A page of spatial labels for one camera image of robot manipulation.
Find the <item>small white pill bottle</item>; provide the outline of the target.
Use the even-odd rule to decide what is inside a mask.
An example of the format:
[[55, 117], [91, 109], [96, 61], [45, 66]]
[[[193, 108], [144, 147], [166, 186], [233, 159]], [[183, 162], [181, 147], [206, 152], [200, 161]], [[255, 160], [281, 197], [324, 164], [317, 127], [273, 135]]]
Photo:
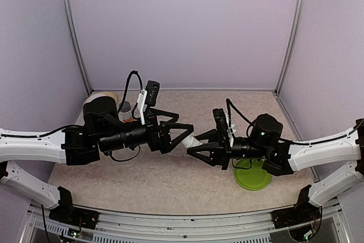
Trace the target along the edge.
[[194, 136], [189, 135], [186, 138], [184, 138], [181, 141], [181, 144], [186, 148], [192, 148], [192, 147], [197, 147], [197, 146], [201, 146], [202, 142], [200, 142], [199, 140], [197, 140]]

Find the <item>orange label pill bottle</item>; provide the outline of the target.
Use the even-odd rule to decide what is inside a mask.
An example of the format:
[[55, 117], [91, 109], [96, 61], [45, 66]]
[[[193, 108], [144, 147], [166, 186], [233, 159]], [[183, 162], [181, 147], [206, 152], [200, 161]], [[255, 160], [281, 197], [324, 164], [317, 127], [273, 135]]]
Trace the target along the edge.
[[126, 112], [126, 113], [119, 112], [119, 116], [120, 116], [121, 121], [124, 123], [133, 122], [133, 120], [134, 120], [131, 111]]

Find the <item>grey bottle cap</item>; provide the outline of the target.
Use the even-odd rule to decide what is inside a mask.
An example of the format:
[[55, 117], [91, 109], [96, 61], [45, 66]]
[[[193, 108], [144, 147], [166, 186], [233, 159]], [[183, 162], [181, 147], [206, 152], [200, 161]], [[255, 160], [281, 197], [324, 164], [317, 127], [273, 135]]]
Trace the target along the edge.
[[131, 111], [131, 105], [128, 101], [123, 102], [119, 108], [119, 112], [126, 113]]

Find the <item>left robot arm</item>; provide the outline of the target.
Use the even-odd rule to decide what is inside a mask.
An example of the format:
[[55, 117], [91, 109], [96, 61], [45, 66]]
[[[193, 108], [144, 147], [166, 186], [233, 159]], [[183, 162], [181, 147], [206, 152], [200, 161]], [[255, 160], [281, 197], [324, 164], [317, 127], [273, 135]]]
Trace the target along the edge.
[[105, 154], [113, 161], [113, 152], [139, 149], [147, 144], [151, 151], [170, 153], [182, 144], [200, 145], [193, 136], [193, 125], [179, 123], [177, 113], [155, 109], [159, 83], [149, 81], [140, 89], [136, 108], [139, 118], [120, 120], [122, 104], [113, 92], [99, 92], [83, 104], [83, 125], [66, 125], [53, 131], [29, 133], [1, 130], [1, 183], [11, 185], [44, 207], [57, 211], [66, 222], [80, 217], [71, 192], [55, 187], [23, 171], [18, 160], [34, 160], [83, 166], [100, 160]]

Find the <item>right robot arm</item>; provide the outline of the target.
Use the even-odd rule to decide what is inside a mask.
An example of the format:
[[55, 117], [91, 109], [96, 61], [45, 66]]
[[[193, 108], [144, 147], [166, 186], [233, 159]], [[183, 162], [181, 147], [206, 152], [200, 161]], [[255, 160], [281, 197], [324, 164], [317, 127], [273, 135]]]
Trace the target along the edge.
[[210, 166], [227, 169], [234, 159], [261, 159], [262, 168], [273, 176], [322, 164], [345, 164], [325, 179], [304, 187], [291, 209], [291, 218], [302, 223], [328, 200], [363, 181], [363, 119], [341, 133], [311, 141], [295, 142], [281, 137], [283, 125], [265, 113], [248, 122], [245, 137], [235, 136], [231, 111], [236, 107], [226, 100], [227, 111], [213, 109], [215, 129], [196, 137], [189, 135], [182, 144], [191, 155]]

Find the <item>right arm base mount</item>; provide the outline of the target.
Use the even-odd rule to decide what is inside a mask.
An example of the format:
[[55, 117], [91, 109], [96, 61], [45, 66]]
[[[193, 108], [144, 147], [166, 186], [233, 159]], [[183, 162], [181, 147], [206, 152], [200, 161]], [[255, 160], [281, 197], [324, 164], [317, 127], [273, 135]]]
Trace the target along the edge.
[[308, 199], [298, 201], [292, 207], [271, 212], [275, 229], [307, 223], [314, 218], [319, 219], [321, 215], [321, 206], [312, 205]]

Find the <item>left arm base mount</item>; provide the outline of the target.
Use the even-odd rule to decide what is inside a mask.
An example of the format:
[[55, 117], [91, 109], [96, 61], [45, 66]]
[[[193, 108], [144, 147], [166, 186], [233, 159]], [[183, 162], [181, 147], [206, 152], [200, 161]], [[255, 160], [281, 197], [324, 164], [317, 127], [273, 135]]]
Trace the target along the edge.
[[75, 206], [66, 207], [59, 205], [50, 210], [49, 218], [60, 223], [95, 230], [100, 213], [90, 209], [83, 209]]

